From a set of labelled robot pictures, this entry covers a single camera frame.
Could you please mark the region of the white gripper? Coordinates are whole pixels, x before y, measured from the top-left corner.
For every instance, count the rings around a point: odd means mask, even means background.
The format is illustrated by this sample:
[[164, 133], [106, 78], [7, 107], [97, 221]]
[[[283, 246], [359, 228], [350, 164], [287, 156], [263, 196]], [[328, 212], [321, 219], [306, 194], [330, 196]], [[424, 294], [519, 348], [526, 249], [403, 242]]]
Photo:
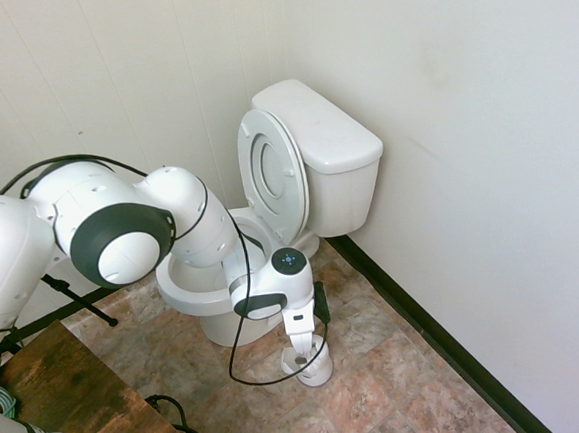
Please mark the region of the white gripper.
[[[312, 350], [315, 322], [313, 317], [314, 300], [310, 299], [302, 308], [282, 310], [285, 332], [290, 338], [293, 349], [297, 354], [308, 356]], [[295, 363], [305, 365], [306, 358], [296, 356]]]

